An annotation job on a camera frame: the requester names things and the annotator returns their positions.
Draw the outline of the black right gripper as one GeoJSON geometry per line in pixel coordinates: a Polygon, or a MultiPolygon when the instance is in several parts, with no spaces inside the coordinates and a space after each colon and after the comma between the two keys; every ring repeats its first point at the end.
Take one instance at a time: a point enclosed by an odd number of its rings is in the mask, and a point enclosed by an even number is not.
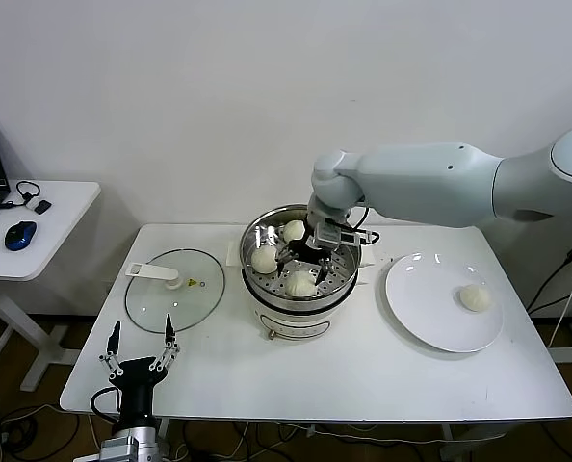
{"type": "Polygon", "coordinates": [[[300,239],[288,242],[276,254],[277,277],[280,277],[287,263],[297,260],[310,265],[319,265],[320,269],[315,280],[315,285],[319,286],[332,273],[332,251],[326,248],[312,247],[308,241],[310,237],[304,235],[300,239]]]}

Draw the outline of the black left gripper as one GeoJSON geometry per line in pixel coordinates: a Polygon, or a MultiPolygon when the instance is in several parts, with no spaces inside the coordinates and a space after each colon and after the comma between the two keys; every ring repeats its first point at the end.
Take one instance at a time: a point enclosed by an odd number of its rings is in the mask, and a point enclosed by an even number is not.
{"type": "Polygon", "coordinates": [[[163,381],[171,364],[180,352],[176,342],[171,316],[167,314],[165,326],[165,346],[162,353],[155,356],[118,362],[118,348],[121,323],[117,321],[108,338],[106,353],[99,361],[108,369],[110,383],[121,392],[119,417],[114,430],[127,430],[135,427],[157,428],[153,415],[153,389],[163,381]]]}

